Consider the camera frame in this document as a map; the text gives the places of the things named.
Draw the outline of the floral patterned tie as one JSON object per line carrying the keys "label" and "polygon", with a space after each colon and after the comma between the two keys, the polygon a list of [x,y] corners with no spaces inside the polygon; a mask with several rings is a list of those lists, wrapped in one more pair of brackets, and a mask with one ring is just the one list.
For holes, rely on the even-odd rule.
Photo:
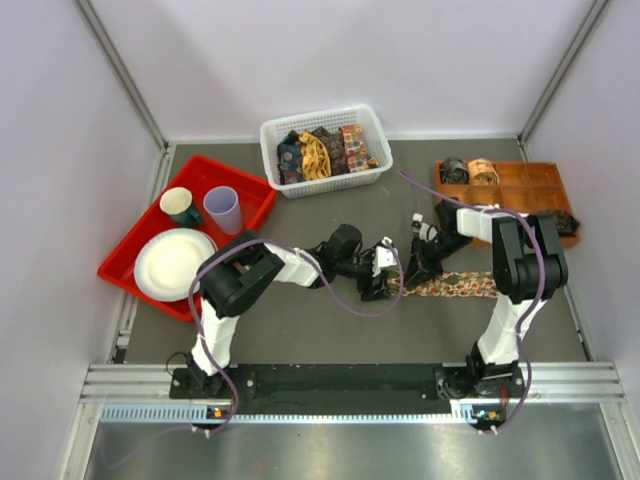
{"label": "floral patterned tie", "polygon": [[413,287],[404,296],[495,299],[499,291],[491,272],[445,272],[440,277]]}

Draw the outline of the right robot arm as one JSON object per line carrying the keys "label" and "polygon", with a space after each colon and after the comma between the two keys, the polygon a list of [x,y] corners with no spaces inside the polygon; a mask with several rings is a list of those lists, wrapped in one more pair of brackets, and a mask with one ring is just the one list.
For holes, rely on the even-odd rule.
{"label": "right robot arm", "polygon": [[436,205],[437,227],[416,213],[404,285],[417,287],[443,275],[442,261],[474,239],[492,246],[498,295],[489,324],[466,356],[466,367],[440,370],[438,388],[448,398],[492,395],[516,384],[522,341],[537,312],[566,285],[568,265],[555,220],[497,205]]}

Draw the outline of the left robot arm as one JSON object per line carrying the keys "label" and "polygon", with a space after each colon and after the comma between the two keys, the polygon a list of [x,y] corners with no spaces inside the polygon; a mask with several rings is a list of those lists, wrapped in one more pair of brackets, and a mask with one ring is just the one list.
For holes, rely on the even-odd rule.
{"label": "left robot arm", "polygon": [[189,354],[192,384],[205,396],[226,387],[225,368],[241,315],[274,282],[305,289],[330,288],[337,277],[356,282],[364,302],[399,298],[389,284],[391,273],[402,272],[393,241],[385,237],[362,247],[360,230],[339,226],[318,245],[302,249],[259,238],[248,230],[205,260],[198,268],[188,300],[198,334]]}

